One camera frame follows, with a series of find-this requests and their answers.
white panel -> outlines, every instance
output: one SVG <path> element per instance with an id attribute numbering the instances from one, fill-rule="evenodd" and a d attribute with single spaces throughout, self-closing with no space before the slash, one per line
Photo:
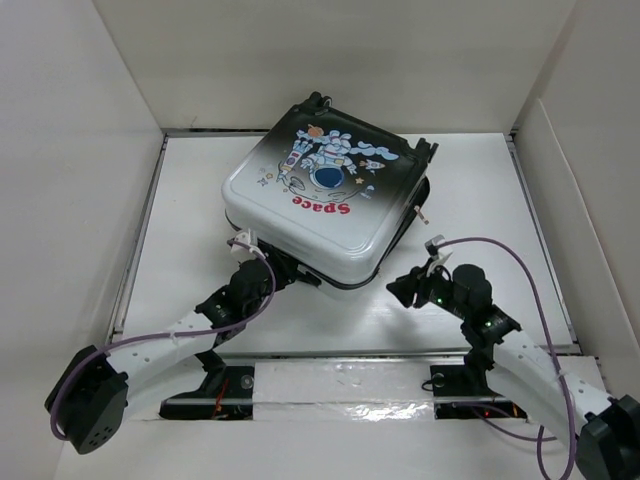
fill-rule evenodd
<path id="1" fill-rule="evenodd" d="M 407 137 L 411 144 L 417 135 Z M 126 336 L 161 330 L 228 283 L 237 270 L 226 240 L 220 187 L 259 137 L 171 138 L 153 203 L 125 324 Z M 532 270 L 552 338 L 572 346 L 518 177 L 501 134 L 429 135 L 440 143 L 428 169 L 428 227 L 414 222 L 366 287 L 343 301 L 295 284 L 246 331 L 222 345 L 226 354 L 418 353 L 468 349 L 460 321 L 433 305 L 404 309 L 385 289 L 426 258 L 424 242 L 485 235 L 506 242 Z M 449 267 L 485 269 L 498 305 L 544 342 L 533 296 L 520 267 L 486 244 L 454 248 Z"/>
<path id="2" fill-rule="evenodd" d="M 161 133 L 88 0 L 0 1 L 0 465 L 50 479 L 43 403 L 98 338 Z"/>
<path id="3" fill-rule="evenodd" d="M 636 395 L 639 20 L 635 0 L 581 2 L 517 139 L 578 338 L 616 393 Z"/>
<path id="4" fill-rule="evenodd" d="M 96 0 L 162 127 L 271 127 L 312 90 L 401 132 L 508 131 L 575 0 Z"/>
<path id="5" fill-rule="evenodd" d="M 533 105 L 518 134 L 522 169 L 573 326 L 584 351 L 598 355 L 617 394 L 640 396 L 634 382 L 640 348 L 567 159 L 542 104 Z"/>
<path id="6" fill-rule="evenodd" d="M 640 2 L 581 11 L 542 102 L 640 338 Z"/>
<path id="7" fill-rule="evenodd" d="M 518 421 L 505 421 L 505 428 L 510 423 Z M 557 478 L 567 451 L 557 442 L 543 451 L 549 474 Z M 508 438 L 480 420 L 134 421 L 91 455 L 65 447 L 55 479 L 87 478 L 493 480 L 540 474 L 534 443 Z M 583 477 L 574 469 L 570 478 Z"/>

sticker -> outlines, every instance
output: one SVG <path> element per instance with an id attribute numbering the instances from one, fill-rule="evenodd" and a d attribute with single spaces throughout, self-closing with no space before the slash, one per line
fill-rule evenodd
<path id="1" fill-rule="evenodd" d="M 306 131 L 298 130 L 296 136 L 287 158 L 278 165 L 276 183 L 282 182 L 286 187 L 283 192 L 294 195 L 294 204 L 314 212 L 349 213 L 347 200 L 358 194 L 369 200 L 375 191 L 374 185 L 363 189 L 364 172 L 358 168 L 375 176 L 376 171 L 387 166 L 385 162 L 399 158 L 386 147 L 362 141 L 353 146 L 351 133 L 339 130 L 326 134 L 321 127 L 308 125 Z M 273 175 L 265 177 L 258 183 L 264 186 Z"/>

astronaut illustration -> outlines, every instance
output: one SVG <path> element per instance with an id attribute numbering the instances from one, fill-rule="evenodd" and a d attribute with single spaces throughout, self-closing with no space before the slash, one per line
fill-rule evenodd
<path id="1" fill-rule="evenodd" d="M 309 125 L 308 131 L 298 130 L 297 136 L 293 150 L 279 166 L 276 181 L 283 182 L 296 195 L 319 202 L 340 203 L 362 189 L 360 184 L 363 180 L 360 178 L 356 179 L 355 185 L 345 182 L 345 170 L 350 175 L 358 173 L 356 164 L 347 155 L 379 155 L 389 161 L 398 158 L 398 155 L 389 152 L 385 147 L 374 147 L 364 142 L 358 142 L 358 146 L 353 147 L 350 142 L 351 134 L 338 130 L 331 130 L 325 135 L 320 127 Z M 319 144 L 317 151 L 308 153 L 316 144 Z M 307 185 L 302 178 L 291 173 L 298 165 L 301 169 L 308 170 L 311 185 Z M 363 161 L 360 165 L 366 166 L 369 172 L 384 167 L 381 162 L 370 160 Z"/>

white floor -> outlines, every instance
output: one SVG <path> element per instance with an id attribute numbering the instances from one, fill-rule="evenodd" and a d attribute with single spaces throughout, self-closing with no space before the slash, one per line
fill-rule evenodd
<path id="1" fill-rule="evenodd" d="M 418 135 L 408 135 L 411 143 Z M 438 142 L 428 169 L 429 226 L 414 222 L 381 272 L 352 301 L 337 301 L 304 284 L 280 292 L 222 354 L 375 354 L 464 350 L 459 321 L 433 306 L 405 310 L 385 290 L 425 261 L 423 243 L 488 236 L 515 249 L 532 270 L 554 343 L 572 345 L 560 300 L 522 188 L 501 134 L 426 135 Z M 225 240 L 220 187 L 260 137 L 171 138 L 153 202 L 125 323 L 125 335 L 162 329 L 226 284 L 237 265 Z M 491 245 L 455 248 L 451 267 L 475 263 L 487 272 L 495 302 L 543 343 L 533 297 L 518 265 Z"/>

purple cable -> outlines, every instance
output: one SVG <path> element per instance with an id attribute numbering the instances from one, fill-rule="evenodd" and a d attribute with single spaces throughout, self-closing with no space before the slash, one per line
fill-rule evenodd
<path id="1" fill-rule="evenodd" d="M 62 382 L 62 385 L 60 386 L 60 390 L 58 390 L 58 394 L 56 395 L 56 398 L 53 400 L 53 405 L 51 405 L 51 417 L 49 420 L 49 425 L 51 426 L 51 432 L 57 439 L 63 440 L 63 441 L 67 440 L 67 437 L 64 435 L 64 433 L 60 432 L 60 430 L 58 429 L 58 415 L 59 415 L 60 405 L 62 404 L 62 400 L 64 400 L 64 398 L 67 396 L 67 392 L 78 380 L 78 377 L 80 376 L 82 371 L 85 369 L 85 367 L 100 355 L 108 354 L 111 350 L 114 350 L 119 347 L 124 347 L 125 345 L 130 345 L 132 343 L 146 342 L 149 340 L 160 340 L 160 339 L 171 338 L 171 337 L 200 337 L 203 335 L 212 335 L 214 333 L 228 332 L 229 330 L 235 330 L 236 328 L 245 326 L 247 323 L 255 319 L 257 316 L 259 316 L 262 312 L 266 310 L 266 308 L 271 303 L 271 300 L 273 300 L 273 296 L 276 293 L 276 275 L 273 272 L 271 265 L 269 265 L 269 262 L 267 262 L 267 259 L 263 255 L 255 251 L 252 251 L 248 245 L 245 245 L 244 243 L 238 242 L 236 240 L 230 240 L 227 243 L 229 245 L 238 245 L 246 250 L 251 251 L 251 253 L 253 253 L 255 257 L 258 260 L 260 260 L 269 270 L 272 289 L 271 289 L 271 293 L 269 293 L 269 296 L 264 300 L 260 308 L 253 315 L 250 315 L 244 320 L 236 322 L 233 325 L 227 325 L 226 327 L 213 328 L 209 330 L 196 330 L 194 332 L 150 333 L 148 335 L 140 335 L 137 337 L 126 338 L 124 340 L 120 340 L 119 342 L 114 342 L 109 345 L 104 345 L 98 348 L 98 350 L 96 350 L 95 352 L 93 352 L 92 354 L 84 358 L 80 363 L 78 363 L 78 365 L 75 366 L 73 370 L 71 370 L 71 372 L 69 373 L 65 381 Z"/>
<path id="2" fill-rule="evenodd" d="M 540 315 L 540 321 L 542 323 L 542 330 L 544 332 L 544 338 L 547 342 L 547 347 L 549 348 L 549 356 L 551 357 L 551 361 L 553 362 L 553 366 L 556 369 L 556 373 L 558 374 L 558 381 L 560 382 L 560 388 L 562 389 L 562 394 L 564 396 L 565 404 L 567 407 L 567 419 L 569 421 L 569 458 L 567 459 L 567 466 L 560 477 L 560 480 L 568 480 L 571 475 L 571 471 L 573 470 L 573 466 L 576 460 L 576 423 L 575 418 L 573 417 L 573 404 L 571 402 L 571 395 L 569 393 L 569 388 L 567 387 L 567 381 L 564 376 L 561 375 L 562 367 L 560 366 L 560 361 L 558 360 L 558 355 L 556 354 L 556 349 L 553 346 L 551 341 L 551 333 L 549 332 L 549 325 L 547 324 L 547 319 L 544 315 L 544 311 L 542 310 L 542 302 L 540 301 L 540 294 L 538 293 L 538 288 L 536 287 L 536 283 L 533 280 L 533 275 L 525 265 L 524 261 L 516 252 L 514 252 L 511 248 L 505 245 L 498 240 L 494 240 L 492 238 L 486 237 L 467 237 L 467 238 L 459 238 L 457 240 L 449 240 L 448 242 L 443 242 L 439 247 L 448 247 L 450 245 L 457 245 L 459 243 L 469 243 L 469 242 L 484 242 L 491 243 L 492 245 L 496 245 L 507 253 L 509 253 L 516 262 L 522 267 L 524 270 L 527 279 L 529 280 L 529 284 L 531 285 L 531 290 L 533 291 L 533 298 L 536 302 L 536 307 L 538 309 L 538 314 Z M 544 434 L 544 427 L 541 427 L 540 432 L 538 433 L 538 440 L 536 446 L 536 453 L 538 456 L 538 467 L 540 468 L 540 473 L 544 477 L 545 480 L 551 480 L 551 478 L 547 475 L 547 471 L 544 468 L 544 463 L 542 461 L 542 436 Z"/>
<path id="3" fill-rule="evenodd" d="M 509 430 L 507 430 L 505 428 L 502 428 L 500 425 L 493 423 L 488 418 L 483 417 L 476 410 L 477 408 L 483 408 L 485 410 L 491 410 L 492 412 L 496 412 L 496 413 L 499 413 L 500 415 L 504 415 L 507 418 L 513 418 L 507 412 L 504 412 L 504 411 L 500 410 L 497 407 L 494 407 L 492 405 L 485 405 L 485 404 L 482 404 L 482 403 L 475 403 L 475 402 L 458 403 L 458 405 L 461 405 L 461 406 L 464 406 L 464 407 L 473 407 L 471 409 L 471 411 L 473 412 L 473 414 L 476 417 L 478 417 L 480 420 L 483 420 L 489 426 L 495 428 L 499 432 L 504 433 L 505 435 L 508 435 L 508 436 L 510 436 L 512 438 L 515 438 L 517 440 L 522 440 L 523 442 L 537 442 L 538 441 L 538 437 L 537 436 L 536 437 L 525 437 L 524 435 L 518 435 L 517 433 L 510 432 Z M 542 442 L 553 442 L 554 440 L 557 440 L 557 438 L 556 437 L 546 437 L 546 438 L 543 438 L 541 441 Z"/>

